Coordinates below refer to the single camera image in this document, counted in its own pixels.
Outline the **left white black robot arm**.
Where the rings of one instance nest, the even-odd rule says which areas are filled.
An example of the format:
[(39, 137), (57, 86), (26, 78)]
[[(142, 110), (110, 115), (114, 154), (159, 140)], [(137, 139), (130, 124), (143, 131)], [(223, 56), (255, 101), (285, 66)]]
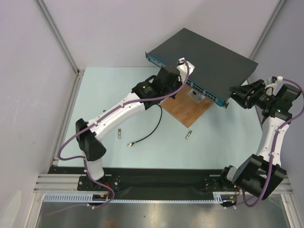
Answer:
[(129, 118), (158, 105), (169, 94), (176, 93), (187, 73), (186, 65), (162, 67), (157, 75), (139, 82), (120, 103), (100, 116), (87, 122), (82, 118), (77, 120), (76, 140), (85, 156), (86, 170), (90, 174), (87, 183), (92, 189), (100, 190), (105, 184), (102, 157), (106, 148), (102, 140)]

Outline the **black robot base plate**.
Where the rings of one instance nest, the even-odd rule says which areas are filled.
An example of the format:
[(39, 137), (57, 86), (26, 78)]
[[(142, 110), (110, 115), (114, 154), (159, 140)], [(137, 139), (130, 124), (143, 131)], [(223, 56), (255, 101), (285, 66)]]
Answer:
[(78, 191), (106, 191), (125, 195), (202, 195), (208, 192), (224, 192), (240, 195), (239, 189), (226, 182), (221, 169), (143, 169), (105, 168), (105, 176), (99, 184), (93, 183), (84, 168), (52, 166), (49, 174), (84, 174), (79, 178)]

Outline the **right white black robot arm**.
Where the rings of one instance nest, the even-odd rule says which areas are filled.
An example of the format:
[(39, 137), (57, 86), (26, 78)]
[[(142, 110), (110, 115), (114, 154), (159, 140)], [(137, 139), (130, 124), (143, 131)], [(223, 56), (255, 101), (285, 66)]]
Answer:
[(250, 193), (257, 202), (265, 200), (283, 181), (286, 170), (281, 167), (281, 148), (285, 133), (293, 116), (289, 110), (303, 89), (292, 80), (274, 76), (268, 84), (260, 79), (249, 85), (232, 87), (232, 99), (244, 109), (257, 106), (262, 110), (262, 137), (255, 154), (238, 168), (225, 167), (219, 178), (219, 186), (225, 191), (233, 187)]

